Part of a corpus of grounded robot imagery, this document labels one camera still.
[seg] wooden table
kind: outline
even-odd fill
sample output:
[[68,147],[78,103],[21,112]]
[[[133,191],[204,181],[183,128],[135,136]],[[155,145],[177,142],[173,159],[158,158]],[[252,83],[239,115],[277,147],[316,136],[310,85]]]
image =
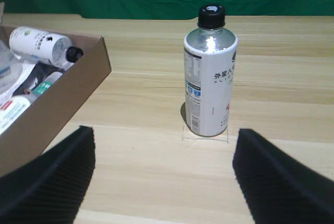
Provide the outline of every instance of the wooden table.
[[253,223],[231,166],[253,128],[334,180],[334,18],[227,17],[240,39],[229,142],[192,135],[183,38],[196,20],[5,14],[4,23],[105,36],[112,74],[60,132],[93,126],[97,167],[76,224]]

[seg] cardboard box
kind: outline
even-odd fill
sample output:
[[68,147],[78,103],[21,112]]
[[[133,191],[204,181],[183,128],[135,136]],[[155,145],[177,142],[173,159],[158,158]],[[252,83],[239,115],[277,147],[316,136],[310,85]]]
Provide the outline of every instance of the cardboard box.
[[[0,20],[3,7],[0,3]],[[7,45],[16,27],[1,26]],[[111,72],[103,37],[56,32],[69,36],[84,55],[0,135],[0,176],[40,155]]]

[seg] black bottle cap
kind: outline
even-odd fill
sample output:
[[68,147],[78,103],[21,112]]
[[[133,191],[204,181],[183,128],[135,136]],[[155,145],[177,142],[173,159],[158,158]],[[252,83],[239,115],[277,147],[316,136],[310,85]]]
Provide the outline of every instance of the black bottle cap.
[[66,59],[70,62],[76,62],[83,56],[84,52],[80,48],[75,46],[70,46],[66,51]]
[[203,6],[198,11],[198,27],[217,29],[225,26],[225,7],[217,4]]

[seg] white bottle label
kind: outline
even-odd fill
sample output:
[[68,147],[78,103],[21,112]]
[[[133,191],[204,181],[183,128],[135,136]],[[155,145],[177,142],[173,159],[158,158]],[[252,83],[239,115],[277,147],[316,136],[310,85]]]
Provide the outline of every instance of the white bottle label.
[[214,136],[227,128],[237,44],[207,53],[185,41],[186,117],[196,134]]
[[9,46],[14,53],[56,67],[62,67],[64,50],[71,44],[67,36],[30,27],[18,27],[9,37]]
[[0,134],[2,134],[30,106],[24,96],[14,96],[0,108]]

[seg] clear plastic bottle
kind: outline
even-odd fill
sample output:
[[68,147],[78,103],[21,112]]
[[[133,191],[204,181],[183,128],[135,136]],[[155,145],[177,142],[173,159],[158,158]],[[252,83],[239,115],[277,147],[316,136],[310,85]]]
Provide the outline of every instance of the clear plastic bottle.
[[228,124],[238,39],[224,25],[223,6],[201,7],[198,28],[184,39],[187,124],[201,136],[218,135]]
[[69,37],[30,27],[18,27],[9,37],[10,49],[33,63],[69,69],[84,53]]
[[0,93],[7,91],[22,74],[22,63],[0,41]]
[[61,72],[53,72],[47,78],[40,83],[29,95],[22,95],[25,96],[30,103],[33,103],[39,96],[41,96],[45,91],[48,90],[49,87],[52,86],[63,74]]

